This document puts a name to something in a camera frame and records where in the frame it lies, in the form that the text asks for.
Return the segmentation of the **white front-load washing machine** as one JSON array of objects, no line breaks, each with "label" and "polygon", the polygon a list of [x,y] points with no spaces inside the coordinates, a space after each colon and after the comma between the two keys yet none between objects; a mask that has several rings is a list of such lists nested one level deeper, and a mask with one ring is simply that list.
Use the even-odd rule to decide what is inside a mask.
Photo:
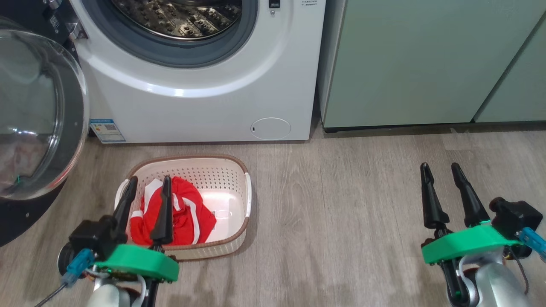
[{"label": "white front-load washing machine", "polygon": [[227,31],[176,41],[111,0],[70,0],[88,35],[76,51],[90,119],[112,119],[126,143],[263,141],[251,125],[265,117],[291,125],[280,141],[308,140],[326,0],[301,1],[242,0]]}]

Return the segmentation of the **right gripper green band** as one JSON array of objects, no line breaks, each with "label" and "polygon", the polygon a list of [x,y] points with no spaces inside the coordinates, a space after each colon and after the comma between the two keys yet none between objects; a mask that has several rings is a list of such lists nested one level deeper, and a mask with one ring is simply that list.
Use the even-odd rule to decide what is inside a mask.
[{"label": "right gripper green band", "polygon": [[[518,243],[508,240],[491,225],[479,196],[462,168],[452,163],[454,182],[462,197],[464,223],[471,227],[425,241],[421,248],[426,264],[443,272],[451,307],[524,307],[524,288],[504,265],[503,249]],[[428,163],[421,164],[424,227],[444,229],[449,216],[442,210]]]}]

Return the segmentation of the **cream perforated laundry basket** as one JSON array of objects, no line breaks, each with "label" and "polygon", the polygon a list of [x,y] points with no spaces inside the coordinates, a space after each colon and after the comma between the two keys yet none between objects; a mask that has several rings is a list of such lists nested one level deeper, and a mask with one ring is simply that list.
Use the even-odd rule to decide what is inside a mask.
[{"label": "cream perforated laundry basket", "polygon": [[131,211],[138,209],[145,186],[154,179],[178,176],[193,184],[204,205],[217,218],[205,243],[166,246],[165,253],[176,261],[217,258],[236,252],[244,242],[252,209],[252,183],[248,169],[230,155],[168,156],[149,159],[134,166],[119,185],[115,203],[131,177],[138,178]]}]

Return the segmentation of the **steel washer drum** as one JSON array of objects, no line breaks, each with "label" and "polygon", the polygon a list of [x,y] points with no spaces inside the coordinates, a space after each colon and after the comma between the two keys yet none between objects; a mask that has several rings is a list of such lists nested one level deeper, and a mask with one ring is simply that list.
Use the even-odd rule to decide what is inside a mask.
[{"label": "steel washer drum", "polygon": [[197,6],[175,0],[111,0],[132,23],[158,37],[176,41],[199,41],[232,27],[242,15],[242,0],[211,0]]}]

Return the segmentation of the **blue energy label sticker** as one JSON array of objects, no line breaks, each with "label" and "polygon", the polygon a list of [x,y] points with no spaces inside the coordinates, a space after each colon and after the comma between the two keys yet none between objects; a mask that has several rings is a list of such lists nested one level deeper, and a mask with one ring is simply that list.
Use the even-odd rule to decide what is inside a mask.
[{"label": "blue energy label sticker", "polygon": [[90,119],[90,130],[102,144],[125,142],[125,138],[112,119]]}]

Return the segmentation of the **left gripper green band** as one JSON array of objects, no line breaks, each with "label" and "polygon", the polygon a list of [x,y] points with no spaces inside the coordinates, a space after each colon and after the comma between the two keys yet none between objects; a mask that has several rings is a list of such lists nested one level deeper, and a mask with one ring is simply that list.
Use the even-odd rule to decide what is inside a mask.
[{"label": "left gripper green band", "polygon": [[[138,177],[125,179],[115,196],[113,231],[115,243],[127,243],[125,233],[131,204],[138,190]],[[160,206],[154,229],[150,232],[153,246],[173,242],[172,179],[165,176],[160,193]],[[158,289],[162,283],[179,280],[179,264],[166,255],[161,247],[152,249],[121,244],[105,261],[95,264],[94,307],[156,307]]]}]

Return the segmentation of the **red and white garment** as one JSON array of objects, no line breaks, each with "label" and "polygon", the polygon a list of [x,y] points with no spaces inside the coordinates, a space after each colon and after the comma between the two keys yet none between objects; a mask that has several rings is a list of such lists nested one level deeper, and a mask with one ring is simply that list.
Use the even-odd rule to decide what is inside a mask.
[{"label": "red and white garment", "polygon": [[[216,225],[215,215],[203,204],[200,192],[186,179],[172,177],[173,241],[171,246],[205,243]],[[163,183],[154,179],[145,186],[138,210],[129,222],[131,239],[138,245],[151,245],[150,232],[155,226]]]}]

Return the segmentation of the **pale green cabinet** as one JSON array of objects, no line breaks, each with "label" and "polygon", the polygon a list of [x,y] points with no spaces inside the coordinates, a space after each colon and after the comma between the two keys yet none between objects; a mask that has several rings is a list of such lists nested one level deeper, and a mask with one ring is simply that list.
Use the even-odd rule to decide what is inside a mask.
[{"label": "pale green cabinet", "polygon": [[326,0],[324,130],[471,122],[546,0]]},{"label": "pale green cabinet", "polygon": [[546,121],[546,12],[494,85],[473,121]]}]

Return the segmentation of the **washing machine glass door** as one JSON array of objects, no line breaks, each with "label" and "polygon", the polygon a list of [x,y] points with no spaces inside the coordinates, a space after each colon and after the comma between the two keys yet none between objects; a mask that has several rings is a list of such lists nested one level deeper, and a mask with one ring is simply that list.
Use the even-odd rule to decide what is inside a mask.
[{"label": "washing machine glass door", "polygon": [[78,60],[57,41],[0,16],[0,247],[54,203],[88,124]]}]

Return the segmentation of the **chrome door hinge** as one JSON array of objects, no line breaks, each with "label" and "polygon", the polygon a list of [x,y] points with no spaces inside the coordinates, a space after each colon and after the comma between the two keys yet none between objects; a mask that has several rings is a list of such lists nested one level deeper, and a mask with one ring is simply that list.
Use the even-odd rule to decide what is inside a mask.
[{"label": "chrome door hinge", "polygon": [[83,28],[83,25],[78,21],[74,23],[66,23],[68,32],[68,39],[70,41],[77,41],[80,39],[88,39],[88,35]]}]

